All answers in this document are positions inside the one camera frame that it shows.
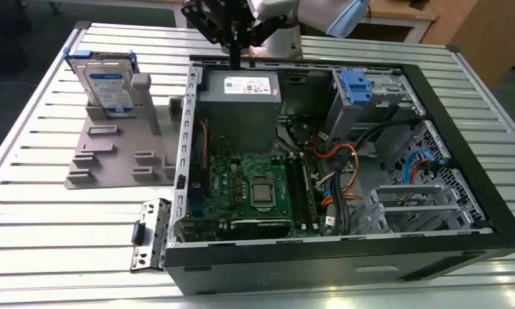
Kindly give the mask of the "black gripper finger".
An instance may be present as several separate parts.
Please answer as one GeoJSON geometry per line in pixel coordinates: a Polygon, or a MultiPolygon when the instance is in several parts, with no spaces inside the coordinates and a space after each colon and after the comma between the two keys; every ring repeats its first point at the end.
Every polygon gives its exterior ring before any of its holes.
{"type": "Polygon", "coordinates": [[[204,22],[201,19],[201,1],[183,1],[181,14],[208,39],[211,44],[227,48],[229,55],[229,69],[235,70],[235,22],[204,22]]]}
{"type": "Polygon", "coordinates": [[[235,69],[240,69],[241,51],[249,47],[260,47],[261,43],[284,25],[285,15],[272,17],[253,25],[256,19],[240,16],[235,22],[235,69]]]}

